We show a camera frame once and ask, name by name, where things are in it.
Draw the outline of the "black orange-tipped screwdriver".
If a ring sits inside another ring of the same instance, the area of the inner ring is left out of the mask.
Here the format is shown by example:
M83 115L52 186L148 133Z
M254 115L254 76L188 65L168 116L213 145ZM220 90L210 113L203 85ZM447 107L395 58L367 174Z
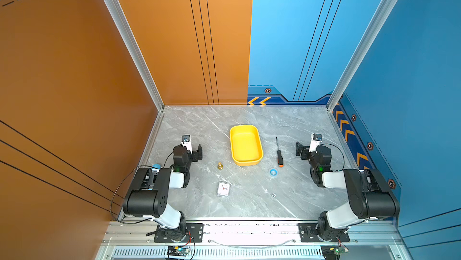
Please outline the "black orange-tipped screwdriver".
M278 137L276 137L276 146L277 146L277 163L280 168L284 167L284 160L282 156L282 151L279 146L279 140Z

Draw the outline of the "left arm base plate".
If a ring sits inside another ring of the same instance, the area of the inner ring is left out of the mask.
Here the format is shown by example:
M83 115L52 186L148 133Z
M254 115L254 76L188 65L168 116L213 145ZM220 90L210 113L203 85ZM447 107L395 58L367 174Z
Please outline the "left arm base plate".
M190 237L193 243L201 243L204 236L204 224L186 222L179 228L159 228L154 236L155 243L185 243Z

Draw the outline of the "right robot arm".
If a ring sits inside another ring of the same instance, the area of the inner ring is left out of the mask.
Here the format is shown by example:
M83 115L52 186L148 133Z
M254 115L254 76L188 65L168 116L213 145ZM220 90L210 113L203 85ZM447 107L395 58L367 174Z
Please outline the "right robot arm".
M317 223L299 224L302 242L340 242L348 239L348 229L367 220L396 218L400 204L377 169L331 169L331 149L313 140L296 143L296 155L310 164L310 176L318 187L343 189L348 200L320 214Z

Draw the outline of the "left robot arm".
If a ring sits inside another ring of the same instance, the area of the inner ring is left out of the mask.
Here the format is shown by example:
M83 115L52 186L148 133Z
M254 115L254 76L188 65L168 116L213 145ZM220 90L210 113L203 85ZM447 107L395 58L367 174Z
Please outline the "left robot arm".
M201 145L196 150L178 145L172 155L174 162L169 168L144 166L137 169L122 210L144 222L155 222L158 228L154 233L161 241L180 242L188 237L186 218L183 212L168 204L168 195L171 189L188 186L192 163L203 159L203 149Z

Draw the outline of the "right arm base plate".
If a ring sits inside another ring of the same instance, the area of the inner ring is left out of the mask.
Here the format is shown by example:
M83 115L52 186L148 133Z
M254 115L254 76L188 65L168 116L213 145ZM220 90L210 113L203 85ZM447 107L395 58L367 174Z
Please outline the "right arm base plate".
M298 232L302 243L314 242L333 242L337 243L340 240L342 243L350 242L348 231L345 229L333 229L328 225L325 228L320 228L315 223L300 223L298 224Z

